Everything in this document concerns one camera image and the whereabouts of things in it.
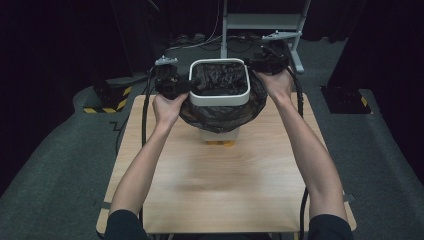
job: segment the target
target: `black sleeve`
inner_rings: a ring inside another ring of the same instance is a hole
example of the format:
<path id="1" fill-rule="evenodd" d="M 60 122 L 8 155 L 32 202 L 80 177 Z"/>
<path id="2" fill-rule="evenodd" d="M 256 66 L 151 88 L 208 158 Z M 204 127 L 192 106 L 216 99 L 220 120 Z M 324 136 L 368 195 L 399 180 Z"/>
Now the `black sleeve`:
<path id="1" fill-rule="evenodd" d="M 109 216 L 104 239 L 149 240 L 137 216 L 128 210 L 117 210 Z"/>
<path id="2" fill-rule="evenodd" d="M 309 222 L 308 240 L 353 240 L 349 224 L 340 217 L 322 214 Z"/>

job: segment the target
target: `hand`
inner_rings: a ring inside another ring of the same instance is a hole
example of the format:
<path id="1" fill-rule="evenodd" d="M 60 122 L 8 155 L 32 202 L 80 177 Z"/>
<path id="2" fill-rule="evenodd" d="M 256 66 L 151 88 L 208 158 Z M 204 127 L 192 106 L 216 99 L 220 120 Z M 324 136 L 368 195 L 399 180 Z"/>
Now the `hand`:
<path id="1" fill-rule="evenodd" d="M 165 98 L 162 94 L 153 99 L 153 110 L 156 116 L 156 126 L 171 128 L 180 114 L 181 104 L 187 98 L 188 93 L 179 95 L 174 100 Z"/>
<path id="2" fill-rule="evenodd" d="M 274 102 L 290 100 L 293 78 L 287 69 L 273 76 L 261 72 L 253 72 L 264 82 L 268 94 Z"/>

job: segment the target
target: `yellow and black hazard tape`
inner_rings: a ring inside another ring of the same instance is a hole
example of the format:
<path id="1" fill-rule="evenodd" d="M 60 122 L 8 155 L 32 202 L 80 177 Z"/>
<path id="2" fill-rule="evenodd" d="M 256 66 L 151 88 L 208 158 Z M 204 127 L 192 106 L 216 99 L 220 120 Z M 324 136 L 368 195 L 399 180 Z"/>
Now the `yellow and black hazard tape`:
<path id="1" fill-rule="evenodd" d="M 368 102 L 364 97 L 361 97 L 361 102 L 364 105 L 364 107 L 368 107 Z"/>
<path id="2" fill-rule="evenodd" d="M 122 99 L 116 107 L 84 107 L 85 113 L 116 113 L 124 109 L 125 104 L 127 103 L 129 93 L 131 92 L 131 87 L 127 87 L 122 93 Z"/>

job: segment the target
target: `table top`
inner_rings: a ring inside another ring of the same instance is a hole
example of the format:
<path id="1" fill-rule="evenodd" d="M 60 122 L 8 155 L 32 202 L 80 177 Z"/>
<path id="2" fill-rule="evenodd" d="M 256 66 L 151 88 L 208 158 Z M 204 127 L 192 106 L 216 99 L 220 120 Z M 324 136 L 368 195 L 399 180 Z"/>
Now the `table top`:
<path id="1" fill-rule="evenodd" d="M 324 142 L 308 98 L 304 118 Z M 296 94 L 292 94 L 296 103 Z M 104 202 L 141 146 L 144 96 L 134 100 Z M 147 136 L 155 126 L 153 108 L 147 114 Z M 143 207 L 148 233 L 298 232 L 305 184 L 290 141 L 272 100 L 253 121 L 240 127 L 231 147 L 208 145 L 199 129 L 181 118 L 175 123 L 159 159 Z M 356 221 L 345 203 L 348 222 Z M 309 225 L 309 201 L 305 230 Z M 106 229 L 108 210 L 102 208 L 97 231 Z"/>

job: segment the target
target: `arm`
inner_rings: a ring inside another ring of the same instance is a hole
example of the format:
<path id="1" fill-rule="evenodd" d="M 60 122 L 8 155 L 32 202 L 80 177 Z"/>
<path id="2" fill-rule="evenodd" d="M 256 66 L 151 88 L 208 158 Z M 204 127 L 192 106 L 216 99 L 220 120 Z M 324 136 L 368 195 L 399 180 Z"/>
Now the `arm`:
<path id="1" fill-rule="evenodd" d="M 310 194 L 310 218 L 332 214 L 347 221 L 343 187 L 334 162 L 290 99 L 292 77 L 287 70 L 274 76 L 256 75 L 265 83 L 286 128 L 296 164 Z"/>
<path id="2" fill-rule="evenodd" d="M 138 215 L 152 184 L 159 156 L 165 141 L 177 121 L 180 107 L 188 94 L 182 94 L 175 100 L 157 95 L 153 100 L 156 126 L 149 140 L 138 152 L 113 196 L 109 215 L 119 209 L 126 209 Z"/>

